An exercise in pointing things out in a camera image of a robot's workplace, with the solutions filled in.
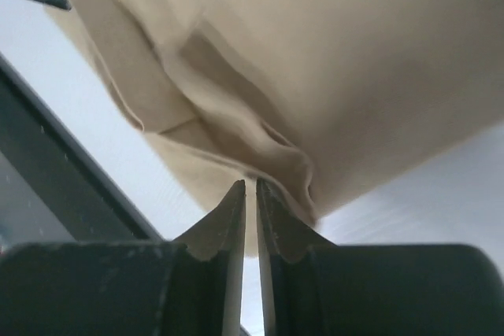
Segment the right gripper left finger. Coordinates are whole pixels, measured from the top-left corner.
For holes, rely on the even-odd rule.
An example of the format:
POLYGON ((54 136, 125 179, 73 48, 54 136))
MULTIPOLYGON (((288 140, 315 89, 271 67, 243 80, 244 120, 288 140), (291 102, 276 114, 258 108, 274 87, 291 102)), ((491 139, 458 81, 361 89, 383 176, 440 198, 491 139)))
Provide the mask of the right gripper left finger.
POLYGON ((47 242, 1 259, 4 335, 237 335, 246 186, 172 241, 47 242))

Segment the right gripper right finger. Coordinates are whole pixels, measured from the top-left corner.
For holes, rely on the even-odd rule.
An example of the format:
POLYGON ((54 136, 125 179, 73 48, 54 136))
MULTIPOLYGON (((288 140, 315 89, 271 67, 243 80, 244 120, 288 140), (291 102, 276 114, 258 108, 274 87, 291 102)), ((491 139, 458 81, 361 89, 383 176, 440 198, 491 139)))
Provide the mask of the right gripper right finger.
POLYGON ((503 281, 461 244, 338 246, 256 184, 267 335, 500 335, 503 281))

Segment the beige t shirt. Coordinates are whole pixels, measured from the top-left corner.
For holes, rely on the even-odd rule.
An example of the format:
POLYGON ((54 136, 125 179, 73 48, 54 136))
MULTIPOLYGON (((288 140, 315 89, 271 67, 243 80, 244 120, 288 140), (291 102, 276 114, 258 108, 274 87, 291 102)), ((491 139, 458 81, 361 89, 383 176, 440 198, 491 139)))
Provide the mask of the beige t shirt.
POLYGON ((503 0, 69 0, 50 16, 204 209, 306 223, 503 118, 503 0))

